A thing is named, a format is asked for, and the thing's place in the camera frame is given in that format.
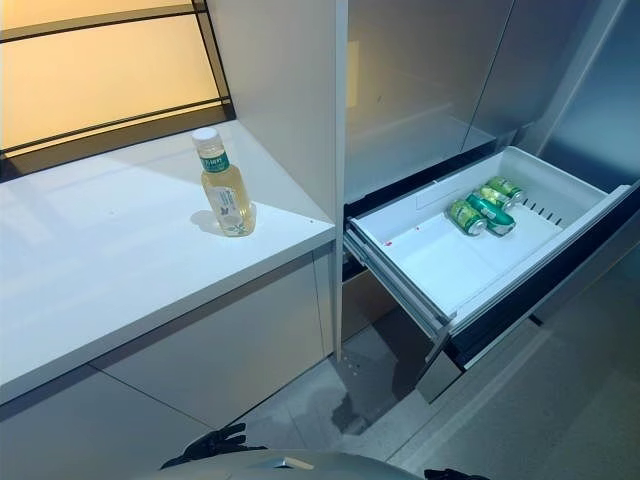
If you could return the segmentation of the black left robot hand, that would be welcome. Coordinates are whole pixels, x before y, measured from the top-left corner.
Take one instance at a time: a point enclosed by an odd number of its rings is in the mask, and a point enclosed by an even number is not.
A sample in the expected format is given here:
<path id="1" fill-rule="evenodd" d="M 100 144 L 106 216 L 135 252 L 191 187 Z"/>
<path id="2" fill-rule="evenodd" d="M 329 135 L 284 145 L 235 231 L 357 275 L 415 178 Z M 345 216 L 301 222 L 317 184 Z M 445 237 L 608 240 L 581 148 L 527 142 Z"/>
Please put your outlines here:
<path id="1" fill-rule="evenodd" d="M 213 430 L 191 442 L 179 456 L 166 461 L 160 469 L 217 455 L 246 451 L 249 447 L 246 445 L 245 429 L 245 423 L 238 423 L 220 430 Z"/>

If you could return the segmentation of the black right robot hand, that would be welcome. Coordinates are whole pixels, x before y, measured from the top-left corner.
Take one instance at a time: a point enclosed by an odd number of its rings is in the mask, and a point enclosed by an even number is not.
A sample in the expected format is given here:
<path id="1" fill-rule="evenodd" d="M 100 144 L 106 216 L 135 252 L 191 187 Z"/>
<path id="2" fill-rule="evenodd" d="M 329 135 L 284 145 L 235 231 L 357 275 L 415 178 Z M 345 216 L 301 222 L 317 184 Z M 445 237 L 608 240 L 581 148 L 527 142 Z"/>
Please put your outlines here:
<path id="1" fill-rule="evenodd" d="M 482 476 L 470 475 L 454 469 L 425 469 L 424 478 L 426 480 L 483 480 Z"/>

